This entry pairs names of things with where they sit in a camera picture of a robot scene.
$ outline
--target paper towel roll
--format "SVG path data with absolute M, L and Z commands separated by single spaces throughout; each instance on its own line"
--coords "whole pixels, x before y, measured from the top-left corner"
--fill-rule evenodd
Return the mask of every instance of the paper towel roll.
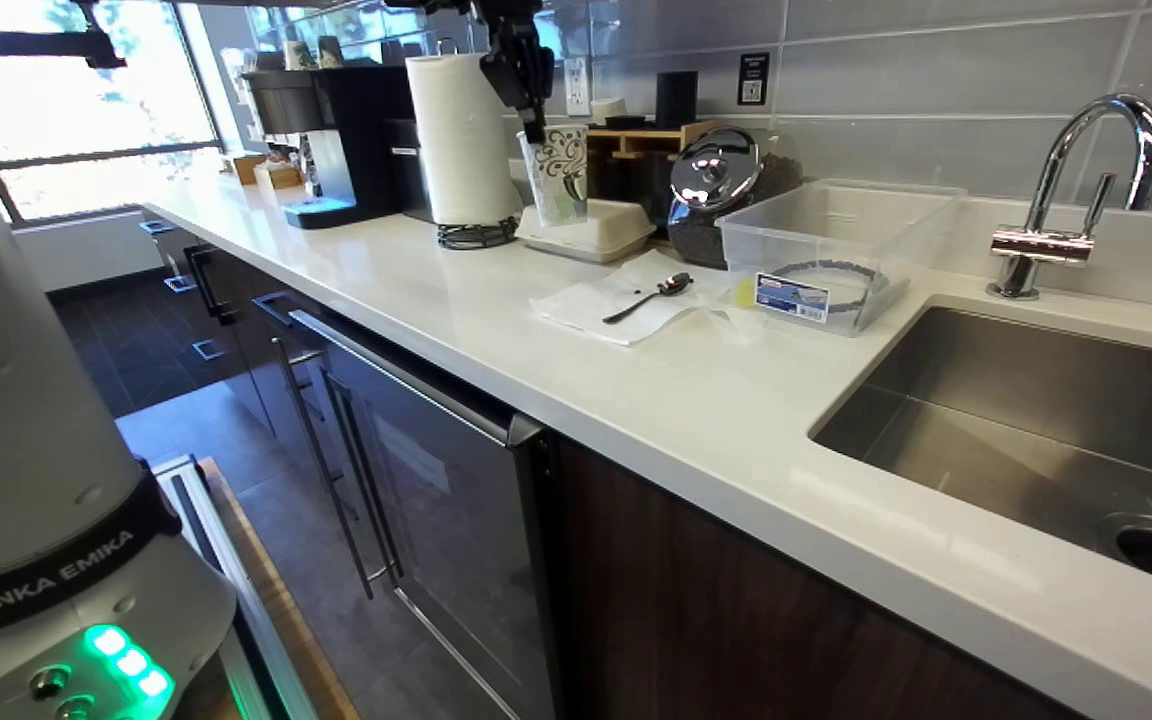
M 501 225 L 520 212 L 507 182 L 507 113 L 481 55 L 409 55 L 425 193 L 437 225 Z

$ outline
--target espresso machine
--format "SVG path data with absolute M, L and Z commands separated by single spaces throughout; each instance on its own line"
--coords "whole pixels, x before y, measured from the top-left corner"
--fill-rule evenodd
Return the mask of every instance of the espresso machine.
M 414 91 L 404 67 L 249 73 L 266 135 L 301 135 L 301 229 L 335 229 L 425 207 Z

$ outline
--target chrome faucet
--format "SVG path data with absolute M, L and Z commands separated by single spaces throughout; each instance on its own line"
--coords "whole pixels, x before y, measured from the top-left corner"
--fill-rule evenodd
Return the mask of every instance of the chrome faucet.
M 1063 160 L 1073 146 L 1093 130 L 1099 117 L 1125 117 L 1133 125 L 1136 142 L 1136 165 L 1125 207 L 1144 207 L 1152 197 L 1152 104 L 1139 97 L 1095 97 L 1088 110 L 1080 110 L 1051 142 L 1045 158 L 1040 184 L 1031 189 L 1026 229 L 995 229 L 993 253 L 1006 256 L 1006 274 L 995 275 L 993 293 L 999 298 L 1038 298 L 1038 274 L 1040 263 L 1085 263 L 1093 256 L 1093 229 L 1099 220 L 1106 197 L 1111 175 L 1099 175 L 1093 207 L 1085 218 L 1080 231 L 1051 231 L 1047 207 L 1051 193 L 1062 184 Z

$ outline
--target kitchen counter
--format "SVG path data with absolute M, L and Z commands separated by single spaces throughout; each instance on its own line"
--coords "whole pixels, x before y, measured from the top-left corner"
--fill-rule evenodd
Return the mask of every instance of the kitchen counter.
M 596 263 L 520 243 L 443 253 L 409 218 L 301 231 L 231 184 L 148 207 L 1038 694 L 1152 717 L 1152 575 L 807 440 L 930 305 L 1152 344 L 1147 305 L 1011 305 L 935 274 L 862 338 L 719 305 L 614 347 L 530 317 L 530 300 L 609 274 Z

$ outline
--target dishwasher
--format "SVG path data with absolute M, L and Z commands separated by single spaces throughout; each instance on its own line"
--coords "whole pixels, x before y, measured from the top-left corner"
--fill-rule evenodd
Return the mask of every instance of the dishwasher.
M 364 592 L 395 592 L 505 717 L 562 717 L 534 480 L 546 429 L 332 314 L 289 314 Z

